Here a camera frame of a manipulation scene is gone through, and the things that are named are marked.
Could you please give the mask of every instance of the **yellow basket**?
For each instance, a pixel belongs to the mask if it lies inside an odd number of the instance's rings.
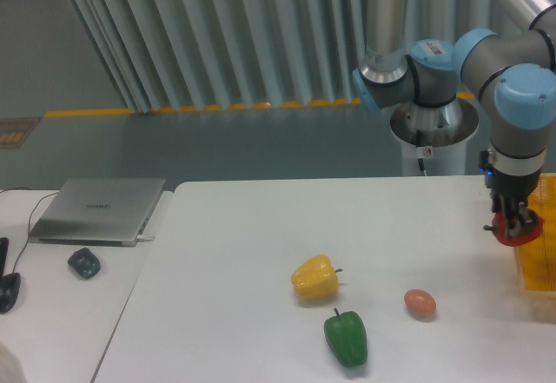
[[[542,235],[516,249],[523,288],[556,293],[556,175],[543,174],[529,195],[529,208],[543,220]]]

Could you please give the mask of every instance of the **blue joint cap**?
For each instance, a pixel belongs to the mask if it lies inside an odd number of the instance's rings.
[[[452,52],[452,44],[429,38],[411,46],[409,54],[416,62],[428,68],[453,71]]]
[[[365,107],[368,112],[378,112],[381,109],[374,101],[371,94],[369,94],[367,86],[363,82],[363,78],[361,77],[361,73],[359,73],[359,69],[354,70],[351,73],[351,76],[354,79],[355,90],[361,99],[361,104]]]
[[[458,74],[460,79],[463,63],[471,53],[471,50],[482,40],[490,36],[496,36],[496,33],[489,29],[475,29],[464,34],[460,40],[456,42],[453,47],[452,65],[455,73]]]
[[[556,118],[556,75],[538,64],[506,70],[494,89],[499,114],[520,129],[541,129]]]

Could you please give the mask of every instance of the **green bell pepper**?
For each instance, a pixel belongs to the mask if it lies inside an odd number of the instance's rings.
[[[324,322],[324,336],[344,367],[354,367],[367,361],[367,332],[361,317],[353,311],[338,313]]]

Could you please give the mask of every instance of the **yellow bell pepper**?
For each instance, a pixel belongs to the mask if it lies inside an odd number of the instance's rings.
[[[338,290],[338,272],[341,268],[334,270],[326,255],[316,255],[292,274],[294,291],[302,299],[326,298]]]

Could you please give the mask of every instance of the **laptop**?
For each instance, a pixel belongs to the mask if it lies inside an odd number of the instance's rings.
[[[134,247],[165,179],[68,179],[31,229],[36,243]]]

